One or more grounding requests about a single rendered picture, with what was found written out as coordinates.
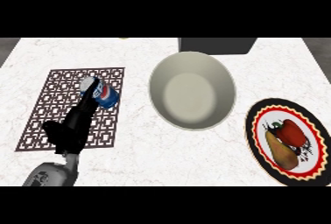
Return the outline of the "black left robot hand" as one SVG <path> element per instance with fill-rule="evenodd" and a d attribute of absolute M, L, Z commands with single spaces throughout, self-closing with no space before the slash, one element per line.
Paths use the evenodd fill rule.
<path fill-rule="evenodd" d="M 91 117 L 99 104 L 93 99 L 96 84 L 91 84 L 75 107 L 66 113 L 63 122 L 46 121 L 43 130 L 47 141 L 56 146 L 56 154 L 78 154 L 88 139 Z"/>

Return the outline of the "dark grey box appliance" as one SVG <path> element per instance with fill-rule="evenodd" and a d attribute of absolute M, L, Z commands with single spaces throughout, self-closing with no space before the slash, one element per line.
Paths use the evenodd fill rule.
<path fill-rule="evenodd" d="M 257 38 L 179 38 L 180 52 L 208 55 L 247 54 Z"/>

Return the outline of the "blue soda can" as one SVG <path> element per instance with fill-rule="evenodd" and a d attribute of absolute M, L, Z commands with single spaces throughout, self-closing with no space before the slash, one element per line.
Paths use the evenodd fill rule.
<path fill-rule="evenodd" d="M 119 100 L 119 94 L 97 77 L 88 76 L 80 82 L 80 94 L 82 95 L 87 92 L 94 81 L 97 81 L 97 86 L 91 90 L 91 98 L 102 108 L 111 109 Z"/>

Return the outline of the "brown patterned placemat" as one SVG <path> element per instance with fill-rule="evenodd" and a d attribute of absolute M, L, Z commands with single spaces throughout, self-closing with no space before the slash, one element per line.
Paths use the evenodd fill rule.
<path fill-rule="evenodd" d="M 124 67 L 53 69 L 35 100 L 35 106 L 20 135 L 16 151 L 50 151 L 56 146 L 47 142 L 43 122 L 62 122 L 71 108 L 78 104 L 81 80 L 94 76 L 121 94 Z M 85 148 L 111 148 L 115 143 L 119 103 L 109 109 L 97 108 L 91 119 Z"/>

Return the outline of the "black red white plate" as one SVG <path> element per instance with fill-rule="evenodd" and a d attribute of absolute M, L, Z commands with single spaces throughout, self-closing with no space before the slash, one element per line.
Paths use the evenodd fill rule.
<path fill-rule="evenodd" d="M 304 132 L 301 147 L 282 143 L 272 123 L 294 121 Z M 286 186 L 331 184 L 331 136 L 310 111 L 281 98 L 260 100 L 249 108 L 244 123 L 245 140 L 258 165 Z"/>

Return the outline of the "large beige bowl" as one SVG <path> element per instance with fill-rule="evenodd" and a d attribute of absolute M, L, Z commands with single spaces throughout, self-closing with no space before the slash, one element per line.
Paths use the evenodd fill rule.
<path fill-rule="evenodd" d="M 155 66 L 149 99 L 162 119 L 184 130 L 207 130 L 233 110 L 232 74 L 223 63 L 201 52 L 177 52 Z"/>

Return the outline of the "red bell pepper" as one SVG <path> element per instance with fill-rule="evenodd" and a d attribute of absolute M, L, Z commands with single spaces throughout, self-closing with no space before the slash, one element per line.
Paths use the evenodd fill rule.
<path fill-rule="evenodd" d="M 301 147 L 304 145 L 306 135 L 292 120 L 285 119 L 282 123 L 273 122 L 272 126 L 275 136 L 281 139 L 283 144 L 294 147 Z"/>

